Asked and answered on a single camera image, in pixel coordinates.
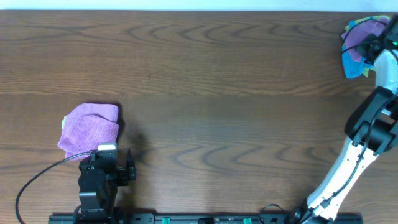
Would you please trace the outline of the purple microfiber cloth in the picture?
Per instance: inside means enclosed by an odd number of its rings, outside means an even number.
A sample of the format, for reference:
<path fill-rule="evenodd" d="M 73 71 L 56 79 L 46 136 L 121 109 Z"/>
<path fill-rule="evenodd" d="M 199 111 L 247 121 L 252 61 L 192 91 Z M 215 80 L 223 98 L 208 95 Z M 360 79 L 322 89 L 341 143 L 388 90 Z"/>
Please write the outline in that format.
<path fill-rule="evenodd" d="M 346 26 L 346 32 L 341 35 L 344 42 L 343 50 L 360 44 L 369 34 L 379 36 L 389 20 L 388 16 L 371 16 L 350 21 Z"/>

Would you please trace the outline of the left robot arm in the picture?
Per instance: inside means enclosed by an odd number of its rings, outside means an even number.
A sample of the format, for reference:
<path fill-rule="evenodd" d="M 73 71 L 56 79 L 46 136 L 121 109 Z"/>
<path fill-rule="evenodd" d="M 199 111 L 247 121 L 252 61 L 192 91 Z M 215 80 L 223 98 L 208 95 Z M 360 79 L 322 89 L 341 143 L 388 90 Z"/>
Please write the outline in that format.
<path fill-rule="evenodd" d="M 135 161 L 130 151 L 124 167 L 118 165 L 117 151 L 94 150 L 79 164 L 81 204 L 73 212 L 73 223 L 119 223 L 121 212 L 115 208 L 118 187 L 136 180 Z"/>

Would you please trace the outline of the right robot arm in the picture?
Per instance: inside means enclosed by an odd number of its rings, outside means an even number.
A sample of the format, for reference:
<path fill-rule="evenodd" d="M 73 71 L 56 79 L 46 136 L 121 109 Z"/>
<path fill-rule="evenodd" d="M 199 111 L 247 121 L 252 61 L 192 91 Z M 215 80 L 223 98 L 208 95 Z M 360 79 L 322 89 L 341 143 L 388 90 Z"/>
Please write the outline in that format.
<path fill-rule="evenodd" d="M 286 223 L 362 223 L 361 215 L 338 213 L 360 175 L 382 153 L 397 146 L 397 16 L 380 34 L 368 34 L 342 50 L 357 51 L 376 73 L 374 91 L 349 117 L 340 155 L 319 187 Z"/>

